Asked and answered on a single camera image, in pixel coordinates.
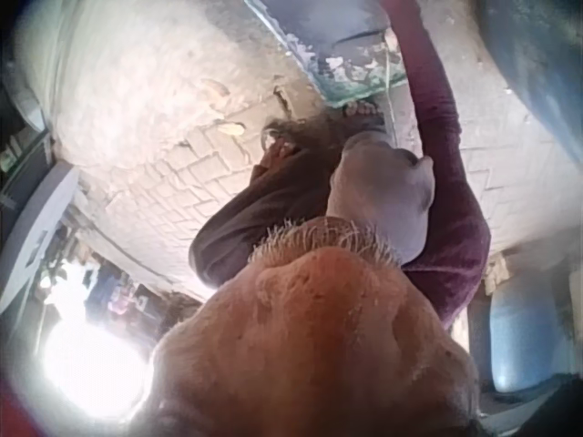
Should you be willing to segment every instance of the white brick pavement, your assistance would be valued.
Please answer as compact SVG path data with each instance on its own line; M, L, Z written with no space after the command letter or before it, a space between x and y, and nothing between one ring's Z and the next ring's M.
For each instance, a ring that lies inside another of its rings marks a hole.
M426 25L456 94L468 179L497 251L580 220L583 185L563 150L506 91L465 12L462 0L424 5ZM288 89L296 113L318 106L303 82ZM77 204L101 235L141 266L128 267L137 280L152 282L158 274L168 280L160 287L201 297L208 293L189 268L189 244L205 221L246 187L252 164L261 158L261 127L269 117L283 116L271 91L265 90L259 104L227 117L246 127L242 136L227 136L216 127L193 128L156 162L132 169L84 169L87 196ZM299 107L298 99L304 101ZM399 138L404 147L417 148L414 118L404 109L410 109L410 102L404 100L395 102ZM86 237L102 250L113 250L110 243L103 249L95 232Z

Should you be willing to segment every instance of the paved ground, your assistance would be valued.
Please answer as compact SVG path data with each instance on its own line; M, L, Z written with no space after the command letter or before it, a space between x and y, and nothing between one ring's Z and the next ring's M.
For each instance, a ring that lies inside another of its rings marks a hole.
M204 298L211 291L200 286L188 266L189 244L205 221L246 187L251 166L261 157L265 120L285 116L273 89L282 90L296 117L317 112L320 104L297 66L242 2L199 3L206 5L198 8L212 32L236 44L223 47L220 57L214 45L199 45L198 59L216 60L218 69L230 59L240 65L231 79L201 78L196 68L190 79L201 81L207 96L222 102L221 116L241 123L244 132L230 136L225 127L194 123L174 147L148 144L143 154L121 147L107 163L77 162L84 173L76 206L94 223L83 231L84 239L137 280ZM455 91L465 167L492 228L492 250L576 223L581 174L506 88L481 46L466 1L421 3ZM418 150L407 88L395 90L393 100L401 146ZM87 153L77 145L64 150L73 161Z

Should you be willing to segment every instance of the human skin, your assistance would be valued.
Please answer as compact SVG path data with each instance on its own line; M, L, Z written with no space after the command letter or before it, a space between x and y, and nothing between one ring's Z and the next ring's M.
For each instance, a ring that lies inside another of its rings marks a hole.
M151 435L453 435L476 414L470 358L390 248L341 219L259 249L152 366L133 421Z

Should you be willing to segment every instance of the maroon sweater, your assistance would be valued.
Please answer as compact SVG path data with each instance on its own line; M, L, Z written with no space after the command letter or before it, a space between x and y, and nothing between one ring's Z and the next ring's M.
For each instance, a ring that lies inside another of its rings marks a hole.
M403 270L449 326L476 292L490 232L465 178L454 96L419 7L415 0L382 3L399 38L424 154L433 159L435 173L427 243L422 255ZM219 287L245 267L268 229L285 219L323 215L339 157L330 150L304 149L282 168L253 180L195 238L190 263L201 279Z

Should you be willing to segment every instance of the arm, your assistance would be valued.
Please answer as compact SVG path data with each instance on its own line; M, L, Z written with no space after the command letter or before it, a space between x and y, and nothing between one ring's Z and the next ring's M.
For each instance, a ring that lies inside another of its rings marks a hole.
M424 252L404 267L448 326L474 296L490 231L467 184L454 95L415 0L382 0L399 39L424 153L434 161L435 202Z

